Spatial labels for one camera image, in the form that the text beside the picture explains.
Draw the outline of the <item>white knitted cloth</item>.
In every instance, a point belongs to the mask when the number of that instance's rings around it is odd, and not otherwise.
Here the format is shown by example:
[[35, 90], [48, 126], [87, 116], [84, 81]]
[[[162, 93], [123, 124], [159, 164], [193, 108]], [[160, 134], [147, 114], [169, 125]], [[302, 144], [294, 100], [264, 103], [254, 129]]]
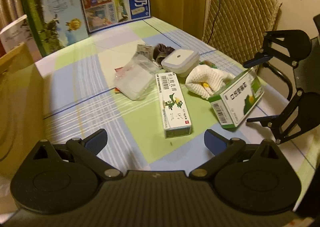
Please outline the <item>white knitted cloth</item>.
[[231, 73], [203, 64], [193, 68], [185, 80], [185, 86], [192, 93], [208, 99], [234, 78]]

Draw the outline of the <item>red snack packet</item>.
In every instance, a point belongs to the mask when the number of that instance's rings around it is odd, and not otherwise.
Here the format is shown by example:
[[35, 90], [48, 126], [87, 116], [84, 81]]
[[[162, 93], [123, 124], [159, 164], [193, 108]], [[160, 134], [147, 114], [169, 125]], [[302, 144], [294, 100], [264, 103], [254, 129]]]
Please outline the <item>red snack packet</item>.
[[[116, 73], [118, 73], [121, 69], [122, 69], [122, 67], [118, 67], [118, 68], [115, 68], [114, 70], [115, 70]], [[114, 88], [114, 93], [115, 94], [119, 94], [119, 93], [121, 93], [121, 91], [118, 88], [115, 87]]]

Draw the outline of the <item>brown cardboard box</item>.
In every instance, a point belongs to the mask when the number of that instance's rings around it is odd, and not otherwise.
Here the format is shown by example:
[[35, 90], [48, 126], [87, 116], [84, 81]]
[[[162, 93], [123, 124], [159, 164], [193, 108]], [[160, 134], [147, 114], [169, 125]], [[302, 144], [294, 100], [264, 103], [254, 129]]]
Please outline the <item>brown cardboard box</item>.
[[1, 184], [44, 138], [44, 82], [25, 43], [1, 57]]

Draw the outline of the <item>quilted olive chair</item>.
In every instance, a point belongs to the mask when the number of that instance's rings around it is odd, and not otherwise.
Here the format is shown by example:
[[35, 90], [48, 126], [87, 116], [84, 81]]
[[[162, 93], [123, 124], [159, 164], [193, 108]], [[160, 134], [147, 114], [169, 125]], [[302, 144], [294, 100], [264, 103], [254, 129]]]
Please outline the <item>quilted olive chair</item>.
[[202, 40], [239, 64], [263, 46], [277, 27], [280, 0], [210, 0]]

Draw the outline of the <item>white square plastic container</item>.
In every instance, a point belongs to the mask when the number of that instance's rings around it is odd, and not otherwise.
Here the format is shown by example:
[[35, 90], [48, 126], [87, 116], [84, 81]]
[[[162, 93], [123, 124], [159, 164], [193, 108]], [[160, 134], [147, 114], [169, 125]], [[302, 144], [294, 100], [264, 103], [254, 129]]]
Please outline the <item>white square plastic container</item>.
[[199, 62], [200, 55], [197, 51], [177, 49], [164, 58], [161, 65], [167, 72], [173, 72], [181, 78], [186, 78]]

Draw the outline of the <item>clear plastic bag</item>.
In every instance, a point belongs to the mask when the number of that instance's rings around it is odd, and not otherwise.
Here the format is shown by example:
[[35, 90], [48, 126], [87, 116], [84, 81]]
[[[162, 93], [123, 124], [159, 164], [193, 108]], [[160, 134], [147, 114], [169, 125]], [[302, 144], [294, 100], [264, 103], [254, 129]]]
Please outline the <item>clear plastic bag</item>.
[[160, 67], [145, 57], [131, 59], [116, 72], [114, 86], [131, 100], [138, 100], [155, 80]]

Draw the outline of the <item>grey snack packet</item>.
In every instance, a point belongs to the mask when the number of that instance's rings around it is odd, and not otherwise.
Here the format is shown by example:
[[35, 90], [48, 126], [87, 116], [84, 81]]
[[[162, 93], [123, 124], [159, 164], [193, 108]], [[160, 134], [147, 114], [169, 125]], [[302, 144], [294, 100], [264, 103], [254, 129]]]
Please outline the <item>grey snack packet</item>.
[[136, 54], [143, 55], [149, 60], [153, 60], [154, 47], [147, 44], [138, 44], [136, 48]]

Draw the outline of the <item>white humidifier box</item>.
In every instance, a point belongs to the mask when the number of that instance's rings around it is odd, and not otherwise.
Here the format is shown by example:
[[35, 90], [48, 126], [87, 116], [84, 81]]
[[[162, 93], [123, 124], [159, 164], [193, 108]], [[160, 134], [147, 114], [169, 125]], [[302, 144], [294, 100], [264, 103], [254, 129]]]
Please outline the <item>white humidifier box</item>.
[[20, 43], [26, 43], [34, 62], [42, 59], [31, 29], [29, 28], [27, 15], [21, 16], [1, 30], [1, 43], [6, 53]]

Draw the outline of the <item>green sky milk box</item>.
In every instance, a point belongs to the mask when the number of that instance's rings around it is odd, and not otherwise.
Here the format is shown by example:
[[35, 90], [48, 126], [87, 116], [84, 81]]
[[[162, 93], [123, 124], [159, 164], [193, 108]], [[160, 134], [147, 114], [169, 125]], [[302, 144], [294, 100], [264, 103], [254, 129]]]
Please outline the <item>green sky milk box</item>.
[[42, 57], [88, 37], [80, 0], [21, 0]]

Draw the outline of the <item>long green white medicine box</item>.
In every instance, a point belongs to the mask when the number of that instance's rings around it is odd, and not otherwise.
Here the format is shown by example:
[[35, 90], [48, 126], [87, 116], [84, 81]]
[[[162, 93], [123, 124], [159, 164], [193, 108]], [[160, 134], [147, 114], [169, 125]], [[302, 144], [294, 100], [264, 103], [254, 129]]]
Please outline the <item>long green white medicine box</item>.
[[191, 119], [176, 74], [157, 73], [155, 79], [165, 138], [191, 134]]

